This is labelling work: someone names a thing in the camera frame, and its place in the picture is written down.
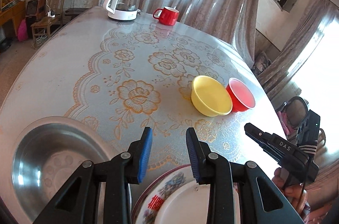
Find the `white plate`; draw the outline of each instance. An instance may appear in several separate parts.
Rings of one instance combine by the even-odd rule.
[[[158,182],[157,186],[153,188],[154,185],[152,183],[137,201],[132,213],[133,224],[153,224],[165,200],[175,190],[194,180],[190,165],[181,166],[174,171],[169,171],[169,175],[159,183],[161,177],[155,181],[155,184]]]
[[[155,224],[206,224],[210,185],[191,181],[177,189],[161,206]],[[235,223],[240,224],[239,196],[235,197]]]

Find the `kettle base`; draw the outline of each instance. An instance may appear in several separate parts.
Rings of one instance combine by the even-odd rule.
[[[120,11],[115,10],[114,14],[108,12],[108,16],[116,21],[131,21],[137,18],[138,10],[135,11]]]

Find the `yellow bowl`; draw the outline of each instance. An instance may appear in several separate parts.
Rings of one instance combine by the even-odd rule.
[[[232,99],[225,87],[208,76],[194,78],[191,100],[200,113],[209,117],[227,115],[233,106]]]

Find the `human hand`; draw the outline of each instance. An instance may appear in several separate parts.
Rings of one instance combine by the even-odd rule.
[[[282,178],[280,178],[280,172],[281,172],[281,168],[277,168],[274,171],[274,177],[272,178],[272,182],[279,188],[279,190],[282,192],[284,196],[293,198],[291,204],[295,208],[297,213],[301,215],[305,207],[306,201],[307,201],[307,191],[304,190],[301,196],[301,200],[299,202],[302,186],[299,184],[296,184],[296,185],[289,186],[285,188],[285,190],[283,190],[282,187],[284,186],[285,182],[284,180],[282,180]]]

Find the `red bowl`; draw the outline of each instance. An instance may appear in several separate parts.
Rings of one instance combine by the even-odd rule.
[[[230,78],[226,90],[233,102],[233,112],[243,112],[255,107],[253,94],[242,81]]]

